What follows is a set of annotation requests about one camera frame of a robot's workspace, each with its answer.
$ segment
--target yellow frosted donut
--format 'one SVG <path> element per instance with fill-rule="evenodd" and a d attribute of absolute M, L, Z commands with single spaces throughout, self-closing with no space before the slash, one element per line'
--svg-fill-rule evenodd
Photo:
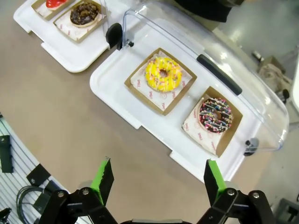
<path fill-rule="evenodd" d="M 168 92 L 179 86 L 182 80 L 182 70 L 172 59 L 156 57 L 146 67 L 145 78 L 154 90 Z"/>

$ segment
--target white tray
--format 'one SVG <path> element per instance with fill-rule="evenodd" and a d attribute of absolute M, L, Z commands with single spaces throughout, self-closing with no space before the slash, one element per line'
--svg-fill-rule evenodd
<path fill-rule="evenodd" d="M 104 61 L 92 74 L 90 87 L 96 96 L 134 128 L 138 129 L 143 126 L 169 147 L 172 150 L 170 157 L 200 181 L 203 182 L 207 159 L 216 160 L 224 179 L 229 181 L 244 159 L 245 140 L 255 137 L 261 123 L 240 98 L 233 95 L 226 86 L 195 60 L 197 55 L 194 55 L 171 35 L 166 33 L 163 35 L 160 32 L 148 26 L 136 32 L 134 46 L 115 51 Z M 124 84 L 136 67 L 159 47 L 172 54 L 198 76 L 188 93 L 167 116 L 155 113 L 139 101 Z M 243 119 L 233 139 L 220 158 L 202 149 L 181 128 L 184 120 L 209 86 L 228 98 L 243 114 Z"/>
<path fill-rule="evenodd" d="M 81 43 L 72 42 L 64 36 L 53 24 L 53 21 L 63 12 L 68 10 L 73 4 L 79 2 L 76 0 L 72 5 L 64 9 L 53 19 L 46 21 L 31 5 L 36 0 L 27 0 L 14 13 L 14 20 L 27 32 L 34 32 L 42 41 L 42 47 L 57 60 L 69 72 L 81 72 L 97 59 L 109 44 L 106 41 L 104 30 L 107 30 L 107 24 L 93 31 Z M 119 1 L 106 0 L 108 11 L 111 12 L 109 23 L 121 21 L 123 13 L 129 6 Z"/>

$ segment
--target transparent dome cover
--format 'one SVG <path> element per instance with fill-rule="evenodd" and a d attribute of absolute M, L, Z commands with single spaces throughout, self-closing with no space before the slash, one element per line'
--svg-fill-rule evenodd
<path fill-rule="evenodd" d="M 204 55 L 209 59 L 210 65 L 219 70 L 217 74 L 211 70 L 205 74 L 193 72 L 203 83 L 209 83 L 208 86 L 213 86 L 221 94 L 229 91 L 234 102 L 238 102 L 234 106 L 243 113 L 242 122 L 248 125 L 254 123 L 257 127 L 253 128 L 254 138 L 240 139 L 244 141 L 246 152 L 271 151 L 282 147 L 289 126 L 285 105 L 257 74 L 248 69 L 213 33 L 170 5 L 144 1 L 124 14 L 124 48 L 129 48 L 129 43 L 137 42 L 145 36 L 155 44 L 159 38 L 167 38 L 169 43 L 179 46 L 178 54 L 185 54 L 186 58 L 198 63 L 198 66 L 203 66 L 198 62 L 198 57 Z"/>

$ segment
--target brown table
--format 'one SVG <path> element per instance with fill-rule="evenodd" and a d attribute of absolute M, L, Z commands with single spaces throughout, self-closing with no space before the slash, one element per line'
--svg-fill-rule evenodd
<path fill-rule="evenodd" d="M 197 222 L 208 208 L 204 184 L 154 136 L 135 130 L 91 92 L 90 75 L 110 53 L 82 73 L 67 72 L 13 20 L 22 2 L 0 3 L 0 111 L 19 138 L 70 191 L 112 157 L 115 182 L 107 206 L 118 221 Z M 245 159 L 233 179 L 243 192 L 254 189 L 270 157 Z"/>

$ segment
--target lid handle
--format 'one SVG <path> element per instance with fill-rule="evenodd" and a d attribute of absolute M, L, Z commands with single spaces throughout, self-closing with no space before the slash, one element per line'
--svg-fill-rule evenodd
<path fill-rule="evenodd" d="M 241 87 L 206 56 L 199 55 L 196 60 L 222 81 L 235 95 L 238 96 L 242 93 Z"/>

